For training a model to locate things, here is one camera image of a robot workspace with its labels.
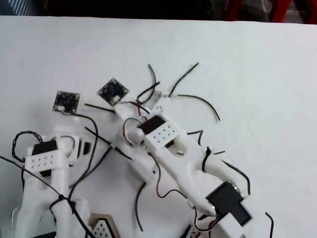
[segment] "red wire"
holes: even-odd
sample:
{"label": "red wire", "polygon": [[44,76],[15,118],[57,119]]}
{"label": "red wire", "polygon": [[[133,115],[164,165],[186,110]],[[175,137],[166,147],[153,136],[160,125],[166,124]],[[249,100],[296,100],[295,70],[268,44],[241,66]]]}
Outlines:
{"label": "red wire", "polygon": [[201,231],[201,232],[209,232],[213,229],[214,225],[216,224],[216,222],[218,221],[219,217],[217,217],[215,220],[211,221],[209,223],[209,226],[208,226],[208,229],[201,229],[197,226],[197,217],[198,217],[198,214],[197,214],[197,209],[196,207],[194,207],[194,210],[195,210],[195,220],[194,220],[194,225],[196,227],[197,230]]}

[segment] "perforated plate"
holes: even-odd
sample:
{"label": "perforated plate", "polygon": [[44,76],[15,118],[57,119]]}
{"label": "perforated plate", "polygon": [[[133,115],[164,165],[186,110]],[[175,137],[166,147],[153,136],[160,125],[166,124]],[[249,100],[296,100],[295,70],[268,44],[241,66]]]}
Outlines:
{"label": "perforated plate", "polygon": [[96,238],[115,238],[112,236],[111,228],[108,227],[106,221],[100,220],[93,229]]}
{"label": "perforated plate", "polygon": [[156,128],[146,137],[155,147],[163,147],[176,136],[178,136],[176,128],[170,122],[165,122],[160,127]]}
{"label": "perforated plate", "polygon": [[67,163],[66,156],[62,152],[54,150],[26,157],[25,168],[35,173],[53,168],[61,168],[64,166],[64,163]]}

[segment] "circuit board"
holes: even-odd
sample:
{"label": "circuit board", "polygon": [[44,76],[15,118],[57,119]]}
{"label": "circuit board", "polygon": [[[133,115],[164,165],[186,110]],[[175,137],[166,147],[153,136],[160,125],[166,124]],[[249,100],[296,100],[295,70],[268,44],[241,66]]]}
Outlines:
{"label": "circuit board", "polygon": [[76,113],[79,93],[69,93],[69,92],[57,92],[57,96],[54,102],[53,111],[55,112],[66,112],[66,113]]}
{"label": "circuit board", "polygon": [[129,90],[113,78],[99,90],[98,95],[111,106],[115,106],[128,93]]}

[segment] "white table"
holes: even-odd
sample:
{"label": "white table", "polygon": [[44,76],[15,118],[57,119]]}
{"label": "white table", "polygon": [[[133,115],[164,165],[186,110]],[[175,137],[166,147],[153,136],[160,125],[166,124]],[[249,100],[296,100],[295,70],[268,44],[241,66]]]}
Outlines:
{"label": "white table", "polygon": [[[158,89],[168,90],[199,61],[176,91],[212,102],[221,122],[190,99],[173,100],[170,115],[188,131],[204,129],[203,144],[226,150],[220,156],[249,176],[254,197],[274,218],[274,237],[315,237],[316,39],[316,26],[295,24],[0,17],[0,154],[11,158],[18,132],[46,134],[63,122],[53,119],[57,90],[81,93],[79,112],[93,116],[101,135],[112,139],[115,118],[82,106],[107,107],[96,95],[104,84],[115,77],[137,94],[152,83],[151,63]],[[22,138],[17,153],[25,155],[34,142]],[[96,160],[105,150],[99,142]],[[141,194],[145,231],[139,231],[133,204],[140,185],[112,152],[76,194],[92,212],[111,214],[123,238],[180,235],[193,212],[178,195],[156,197],[154,184]],[[10,212],[21,203],[20,171],[1,162],[0,187],[6,233]],[[160,189],[170,187],[163,173]],[[269,220],[265,225],[268,237]]]}

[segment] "black wire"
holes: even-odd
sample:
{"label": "black wire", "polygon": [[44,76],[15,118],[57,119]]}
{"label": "black wire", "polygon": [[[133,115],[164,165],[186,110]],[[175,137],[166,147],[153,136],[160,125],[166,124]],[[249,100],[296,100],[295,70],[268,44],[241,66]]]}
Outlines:
{"label": "black wire", "polygon": [[129,159],[129,160],[133,160],[130,156],[126,155],[125,153],[122,152],[122,150],[120,150],[118,147],[115,147],[115,150],[122,156],[124,156],[125,158]]}
{"label": "black wire", "polygon": [[85,178],[87,178],[93,171],[95,171],[98,166],[104,161],[104,159],[106,158],[106,156],[109,154],[109,152],[112,150],[112,147],[109,147],[106,152],[104,153],[104,155],[101,157],[101,159],[98,161],[98,163],[83,177],[83,180]]}
{"label": "black wire", "polygon": [[34,132],[34,131],[27,130],[27,131],[22,131],[22,132],[18,133],[18,134],[15,136],[15,138],[14,138],[14,140],[13,140],[13,142],[12,142],[12,157],[15,158],[16,160],[22,162],[22,163],[25,162],[25,158],[20,159],[20,158],[15,154],[15,147],[16,147],[16,142],[17,142],[19,136],[21,136],[21,135],[23,135],[23,134],[32,134],[32,135],[34,135],[35,138],[37,138],[37,140],[38,140],[40,143],[43,142],[43,139],[41,138],[41,136],[40,136],[38,133]]}
{"label": "black wire", "polygon": [[196,98],[196,99],[199,99],[199,100],[205,102],[206,104],[208,104],[208,105],[211,107],[211,109],[212,109],[213,112],[215,113],[216,117],[217,117],[218,120],[220,121],[220,117],[219,117],[219,115],[218,115],[216,109],[215,109],[215,108],[213,107],[213,105],[211,105],[211,103],[209,103],[207,100],[205,100],[205,99],[203,99],[203,98],[201,98],[201,97],[197,97],[197,96],[195,96],[195,95],[188,95],[188,94],[177,94],[177,96],[178,96],[178,97]]}
{"label": "black wire", "polygon": [[206,155],[205,155],[204,160],[203,160],[203,163],[202,163],[202,171],[203,171],[204,173],[206,172],[206,171],[205,171],[205,164],[206,164],[206,161],[207,161],[207,159],[208,159],[208,157],[209,157],[210,154],[211,154],[211,150],[210,150],[210,148],[207,146]]}
{"label": "black wire", "polygon": [[180,192],[178,189],[172,189],[172,190],[168,191],[168,192],[167,192],[165,195],[163,195],[163,196],[161,196],[161,195],[159,194],[159,181],[160,181],[160,177],[161,177],[160,166],[159,166],[157,160],[153,157],[153,155],[151,155],[150,153],[149,153],[149,155],[153,158],[155,164],[156,164],[157,167],[158,167],[157,195],[158,195],[160,198],[165,198],[165,197],[168,196],[171,192],[178,192],[178,193],[179,193],[180,195],[182,195],[185,199],[187,199],[187,197],[186,197],[182,192]]}
{"label": "black wire", "polygon": [[24,184],[25,184],[25,179],[24,179],[24,176],[23,176],[23,170],[21,170],[21,182],[22,182],[22,191],[24,191]]}
{"label": "black wire", "polygon": [[147,110],[145,107],[143,107],[142,105],[138,104],[138,103],[135,103],[135,102],[122,102],[122,103],[130,103],[130,104],[133,104],[135,105],[136,107],[138,108],[141,108],[142,110],[144,110],[146,113],[150,113],[149,110]]}
{"label": "black wire", "polygon": [[220,151],[220,152],[214,153],[214,155],[222,154],[224,152],[226,152],[226,151],[225,150],[224,151]]}
{"label": "black wire", "polygon": [[270,230],[270,233],[269,233],[269,238],[272,238],[273,237],[273,229],[274,229],[274,220],[273,220],[273,217],[271,217],[271,215],[267,212],[265,212],[265,214],[270,218],[271,220],[271,230]]}
{"label": "black wire", "polygon": [[137,96],[137,101],[138,101],[138,103],[139,103],[139,104],[144,104],[144,103],[148,102],[149,99],[152,97],[151,95],[150,95],[149,98],[147,98],[147,99],[144,100],[143,102],[141,102],[141,101],[139,100],[139,98],[142,97],[143,94],[147,93],[147,92],[150,91],[151,89],[154,89],[154,90],[152,91],[152,92],[154,92],[154,91],[155,91],[155,87],[158,86],[159,84],[160,84],[160,82],[157,82],[157,83],[153,84],[151,87],[149,87],[149,88],[147,88],[146,90],[144,90],[142,93],[140,93],[140,94]]}
{"label": "black wire", "polygon": [[99,107],[99,106],[88,104],[88,103],[85,103],[85,106],[92,107],[92,108],[97,108],[97,109],[104,110],[104,111],[107,111],[107,112],[115,114],[115,110],[112,110],[112,109],[103,108],[103,107]]}
{"label": "black wire", "polygon": [[[97,136],[96,133],[94,133],[94,132],[93,132],[92,130],[90,130],[88,127],[85,126],[85,129],[88,130],[92,135]],[[97,137],[98,137],[98,139],[102,140],[104,143],[106,143],[106,144],[108,144],[108,145],[111,144],[110,141],[104,139],[104,138],[101,137],[100,135],[98,135]]]}
{"label": "black wire", "polygon": [[[217,155],[217,154],[220,154],[220,153],[224,153],[225,151],[221,151],[221,152],[217,152],[217,153],[214,153],[214,155]],[[233,169],[234,171],[236,171],[236,172],[238,172],[240,175],[242,175],[245,179],[246,179],[246,181],[247,181],[247,183],[248,183],[248,194],[249,195],[251,195],[251,184],[250,184],[250,179],[249,179],[249,177],[244,173],[244,172],[242,172],[241,170],[239,170],[238,168],[236,168],[236,167],[234,167],[233,165],[231,165],[230,163],[228,163],[228,162],[226,162],[226,161],[224,161],[224,160],[222,160],[228,167],[230,167],[231,169]],[[270,218],[270,220],[271,220],[271,229],[270,229],[270,235],[269,235],[269,237],[270,238],[272,238],[273,237],[273,229],[274,229],[274,220],[273,220],[273,217],[269,214],[269,213],[267,213],[267,212],[265,212],[265,214]]]}
{"label": "black wire", "polygon": [[13,164],[13,165],[15,165],[15,166],[17,166],[17,167],[19,167],[21,170],[27,172],[28,174],[32,175],[33,177],[36,177],[38,180],[40,180],[41,182],[43,182],[44,184],[46,184],[48,187],[50,187],[51,189],[53,189],[53,190],[59,195],[59,192],[57,192],[55,188],[53,188],[51,185],[49,185],[47,182],[45,182],[44,180],[42,180],[41,178],[39,178],[38,176],[36,176],[36,175],[33,174],[32,172],[28,171],[26,168],[24,168],[24,167],[22,167],[22,166],[16,164],[14,161],[9,160],[9,159],[7,159],[7,158],[1,156],[1,155],[0,155],[0,158],[3,159],[3,160],[5,160],[5,161],[7,161],[7,162],[9,162],[9,163],[11,163],[11,164]]}
{"label": "black wire", "polygon": [[52,208],[54,205],[58,204],[59,202],[63,201],[63,200],[66,200],[67,203],[69,204],[71,210],[72,210],[72,213],[75,214],[78,222],[80,223],[80,225],[82,226],[82,228],[85,230],[86,234],[88,234],[91,238],[96,238],[94,236],[94,234],[89,230],[89,228],[86,226],[86,224],[84,223],[84,221],[82,220],[82,218],[80,217],[80,215],[78,214],[77,210],[76,210],[76,203],[73,202],[73,201],[70,201],[69,198],[67,197],[64,197],[64,195],[60,194],[58,196],[58,199],[56,201],[54,201],[53,203],[50,204],[50,212],[52,213],[53,217],[54,217],[54,222],[56,223],[56,218],[55,218],[55,215],[52,211]]}
{"label": "black wire", "polygon": [[[85,127],[86,130],[88,130],[92,135],[96,136],[96,133],[94,133],[92,130],[90,130],[89,128]],[[107,143],[108,145],[111,144],[110,141],[107,141],[106,139],[104,139],[103,137],[101,137],[100,135],[98,135],[98,138],[100,140],[102,140],[103,142]],[[119,154],[123,155],[125,158],[129,159],[129,160],[133,160],[130,156],[128,156],[127,154],[125,154],[122,150],[120,150],[118,147],[115,147],[115,151],[117,151]]]}
{"label": "black wire", "polygon": [[[152,85],[150,88],[146,89],[144,92],[142,92],[142,93],[140,93],[140,94],[138,95],[137,101],[138,101],[140,104],[147,103],[147,102],[152,98],[152,96],[153,96],[153,94],[154,94],[154,92],[155,92],[155,87],[159,84],[159,83],[157,84],[157,77],[156,77],[156,75],[155,75],[155,73],[154,73],[154,70],[152,69],[151,65],[148,64],[148,67],[149,67],[149,69],[150,69],[150,71],[151,71],[151,74],[152,74],[152,76],[153,76],[153,81],[154,81],[154,83],[153,83],[153,85]],[[139,98],[140,98],[143,94],[145,94],[146,92],[148,92],[148,91],[151,90],[151,89],[153,89],[153,90],[152,90],[152,92],[150,93],[150,95],[148,96],[148,98],[145,99],[145,100],[143,100],[143,101],[141,102],[141,101],[139,100]]]}
{"label": "black wire", "polygon": [[[64,197],[62,194],[60,194],[59,192],[57,192],[57,190],[56,190],[55,188],[53,188],[51,185],[49,185],[47,182],[45,182],[44,180],[42,180],[41,178],[39,178],[38,176],[36,176],[36,175],[33,174],[32,172],[28,171],[28,170],[25,169],[24,167],[22,167],[22,166],[16,164],[14,161],[11,161],[11,160],[9,160],[9,159],[7,159],[7,158],[1,156],[1,155],[0,155],[0,158],[3,159],[3,160],[5,160],[5,161],[7,161],[7,162],[9,162],[9,163],[11,163],[11,164],[13,164],[13,165],[15,165],[15,166],[17,166],[17,167],[20,168],[22,171],[27,172],[27,173],[30,174],[31,176],[37,178],[39,181],[41,181],[42,183],[44,183],[45,185],[47,185],[48,187],[50,187],[54,192],[56,192],[56,193],[58,194],[58,200],[60,200],[60,198],[63,197],[64,199],[67,199],[67,201],[68,201],[68,198]],[[71,202],[72,202],[72,201],[68,201],[68,203],[69,203],[69,205],[70,205],[70,207],[71,207],[73,213],[74,213],[75,216],[77,217],[77,220],[79,221],[79,223],[81,224],[81,226],[83,227],[83,229],[84,229],[92,238],[96,238],[96,237],[94,236],[94,234],[92,234],[91,231],[88,229],[88,227],[85,225],[85,223],[83,222],[83,220],[82,220],[81,217],[79,216],[79,214],[78,214],[77,210],[75,209],[75,207],[72,207]]]}
{"label": "black wire", "polygon": [[248,176],[242,172],[241,170],[239,170],[238,168],[234,167],[233,165],[229,164],[228,162],[222,160],[229,168],[233,169],[234,171],[238,172],[239,174],[241,174],[247,181],[248,183],[248,194],[251,195],[251,185],[250,185],[250,180],[248,178]]}
{"label": "black wire", "polygon": [[180,83],[180,81],[182,81],[194,68],[196,68],[196,66],[199,65],[199,62],[197,62],[193,67],[191,67],[188,71],[186,71],[186,73],[183,74],[183,76],[181,76],[177,82],[175,83],[175,85],[173,86],[171,92],[169,93],[169,97],[172,96],[176,86]]}
{"label": "black wire", "polygon": [[187,134],[188,135],[193,135],[193,134],[197,134],[199,133],[199,136],[198,136],[198,144],[200,144],[201,140],[202,140],[202,136],[203,136],[203,133],[204,133],[204,130],[197,130],[197,131],[193,131],[193,132],[188,132]]}
{"label": "black wire", "polygon": [[140,222],[140,220],[139,220],[138,201],[139,201],[140,194],[141,194],[142,190],[144,189],[145,185],[147,185],[146,182],[144,182],[144,183],[141,185],[141,187],[140,187],[140,189],[139,189],[139,191],[138,191],[138,193],[137,193],[137,196],[136,196],[136,198],[135,198],[135,203],[134,203],[135,216],[136,216],[136,218],[137,218],[137,222],[138,222],[138,224],[139,224],[139,227],[140,227],[140,230],[141,230],[141,231],[143,231],[143,228],[142,228],[141,222]]}
{"label": "black wire", "polygon": [[95,127],[95,130],[96,130],[96,138],[95,138],[95,144],[94,144],[94,147],[93,147],[93,150],[92,150],[92,153],[91,153],[91,157],[90,157],[90,160],[89,160],[89,163],[88,163],[88,167],[87,169],[85,170],[85,172],[81,175],[81,177],[78,179],[78,181],[74,184],[74,186],[72,187],[70,193],[69,193],[69,196],[68,196],[68,199],[70,201],[71,199],[71,196],[76,188],[76,186],[82,181],[83,177],[86,175],[86,173],[88,173],[89,169],[90,169],[90,166],[91,166],[91,163],[93,161],[93,158],[94,158],[94,154],[95,154],[95,150],[96,150],[96,146],[97,146],[97,142],[98,142],[98,127],[97,127],[97,124],[96,122],[94,121],[94,119],[90,118],[89,116],[86,116],[86,115],[82,115],[82,114],[77,114],[77,113],[72,113],[73,116],[77,116],[77,117],[80,117],[80,118],[86,118],[88,120],[90,120],[94,127]]}
{"label": "black wire", "polygon": [[184,233],[180,236],[180,238],[186,238],[190,229],[191,229],[191,225],[188,225],[188,227],[186,228],[186,230],[184,231]]}

